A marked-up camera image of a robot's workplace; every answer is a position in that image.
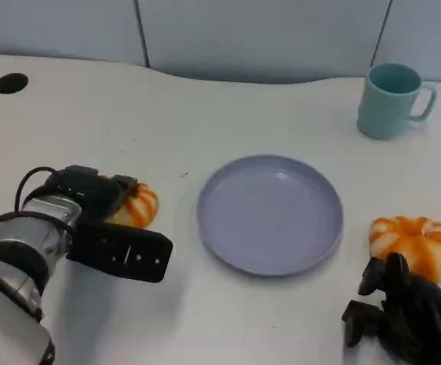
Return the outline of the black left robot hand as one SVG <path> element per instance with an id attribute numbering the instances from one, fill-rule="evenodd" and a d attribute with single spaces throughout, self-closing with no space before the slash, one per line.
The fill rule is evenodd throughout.
<path id="1" fill-rule="evenodd" d="M 125 175 L 100 175 L 97 169 L 71 165 L 50 176 L 44 186 L 50 194 L 63 195 L 81 207 L 81 217 L 104 221 L 138 190 L 138 180 Z"/>

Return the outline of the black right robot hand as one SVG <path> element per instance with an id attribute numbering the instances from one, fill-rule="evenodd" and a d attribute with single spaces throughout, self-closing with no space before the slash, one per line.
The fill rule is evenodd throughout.
<path id="1" fill-rule="evenodd" d="M 386 260 L 371 258 L 358 294 L 385 294 L 381 306 L 356 300 L 347 305 L 344 345 L 356 347 L 361 338 L 378 338 L 384 351 L 406 364 L 441 364 L 441 288 L 410 271 L 402 254 Z"/>

